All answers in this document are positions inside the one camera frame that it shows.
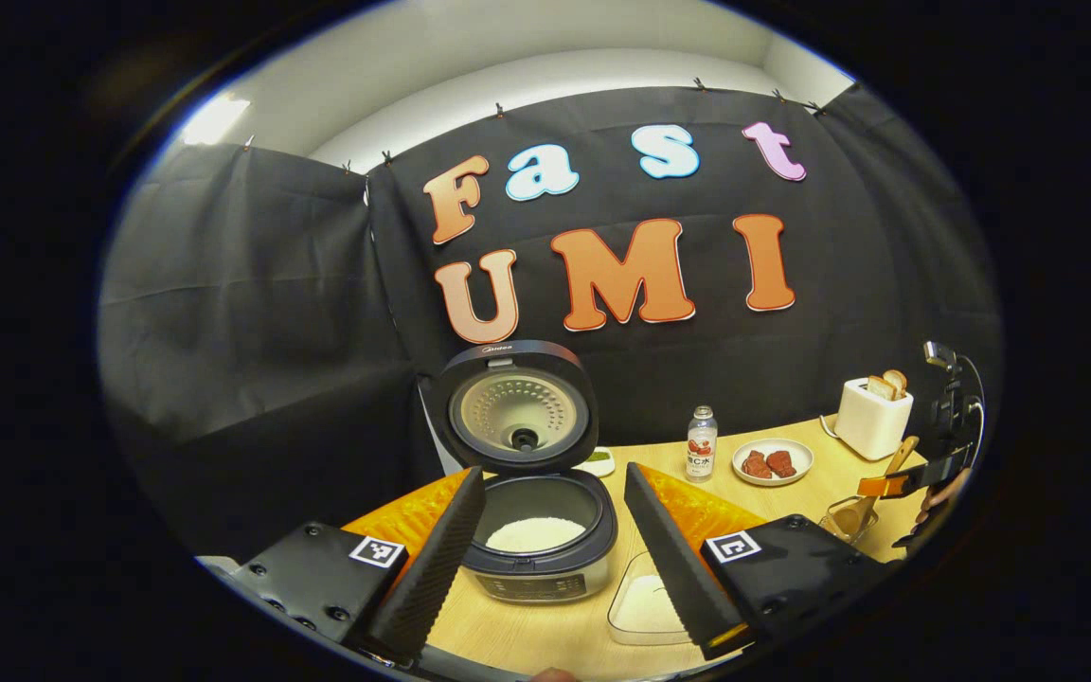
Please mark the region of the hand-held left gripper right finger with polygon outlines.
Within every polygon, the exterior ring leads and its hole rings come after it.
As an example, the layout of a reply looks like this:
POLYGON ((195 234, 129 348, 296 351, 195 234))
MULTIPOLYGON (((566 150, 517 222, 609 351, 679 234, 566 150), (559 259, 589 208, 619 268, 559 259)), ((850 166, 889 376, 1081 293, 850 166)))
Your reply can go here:
POLYGON ((888 574, 806 515, 763 521, 642 463, 625 466, 624 501, 708 660, 796 639, 848 612, 888 574))

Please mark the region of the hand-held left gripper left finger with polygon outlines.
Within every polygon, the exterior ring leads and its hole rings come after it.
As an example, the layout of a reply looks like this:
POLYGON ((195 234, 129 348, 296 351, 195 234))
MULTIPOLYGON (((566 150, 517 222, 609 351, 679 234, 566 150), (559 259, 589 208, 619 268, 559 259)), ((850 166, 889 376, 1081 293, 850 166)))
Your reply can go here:
POLYGON ((226 587, 308 634, 411 665, 485 508, 479 467, 444 476, 345 526, 305 522, 235 569, 226 587))

